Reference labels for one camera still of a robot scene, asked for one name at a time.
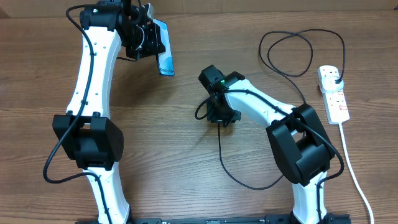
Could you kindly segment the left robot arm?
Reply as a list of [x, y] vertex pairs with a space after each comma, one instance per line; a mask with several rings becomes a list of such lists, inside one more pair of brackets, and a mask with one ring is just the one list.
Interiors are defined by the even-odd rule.
[[154, 56], [159, 74], [174, 76], [169, 31], [149, 3], [99, 1], [79, 9], [73, 24], [82, 35], [81, 63], [65, 114], [53, 117], [56, 148], [63, 149], [88, 179], [98, 223], [132, 223], [119, 175], [124, 135], [111, 121], [109, 107], [114, 66], [125, 50], [125, 60]]

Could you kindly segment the white power strip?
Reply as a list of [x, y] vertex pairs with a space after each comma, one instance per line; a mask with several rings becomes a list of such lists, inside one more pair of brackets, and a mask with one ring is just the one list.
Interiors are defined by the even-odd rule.
[[[336, 79], [340, 79], [340, 74], [336, 67], [323, 65], [318, 69], [319, 86], [321, 77], [335, 77]], [[333, 93], [322, 93], [322, 97], [325, 104], [326, 116], [330, 124], [342, 124], [349, 120], [348, 107], [343, 89]]]

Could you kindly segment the white USB charger adapter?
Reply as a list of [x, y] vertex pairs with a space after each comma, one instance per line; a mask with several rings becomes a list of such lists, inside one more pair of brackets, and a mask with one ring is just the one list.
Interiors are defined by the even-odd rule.
[[320, 79], [320, 91], [324, 94], [342, 90], [343, 87], [344, 81], [335, 77], [321, 77]]

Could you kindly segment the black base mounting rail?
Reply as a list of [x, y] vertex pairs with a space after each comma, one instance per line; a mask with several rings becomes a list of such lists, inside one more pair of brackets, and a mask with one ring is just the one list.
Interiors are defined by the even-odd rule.
[[[76, 224], [98, 224], [96, 220], [87, 222], [75, 222]], [[289, 224], [300, 223], [293, 214], [285, 215], [266, 215], [262, 217], [240, 217], [240, 218], [214, 218], [214, 219], [174, 219], [161, 220], [160, 218], [133, 219], [127, 223], [132, 224]], [[326, 224], [351, 224], [349, 215], [334, 215], [327, 213], [323, 223]]]

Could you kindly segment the blue screen smartphone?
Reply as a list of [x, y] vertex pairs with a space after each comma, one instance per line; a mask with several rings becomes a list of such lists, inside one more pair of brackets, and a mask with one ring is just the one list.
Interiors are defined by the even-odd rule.
[[158, 19], [153, 19], [153, 22], [160, 27], [160, 39], [161, 43], [165, 47], [164, 52], [157, 54], [159, 74], [173, 77], [175, 75], [175, 70], [167, 24]]

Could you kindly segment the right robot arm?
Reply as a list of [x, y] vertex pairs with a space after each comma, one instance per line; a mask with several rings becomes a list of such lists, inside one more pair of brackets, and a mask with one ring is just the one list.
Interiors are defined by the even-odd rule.
[[263, 126], [277, 167], [292, 183], [294, 207], [289, 223], [330, 223], [324, 205], [324, 183], [330, 162], [338, 156], [315, 110], [273, 99], [258, 90], [244, 75], [222, 74], [214, 65], [198, 77], [209, 97], [204, 117], [227, 127], [242, 114]]

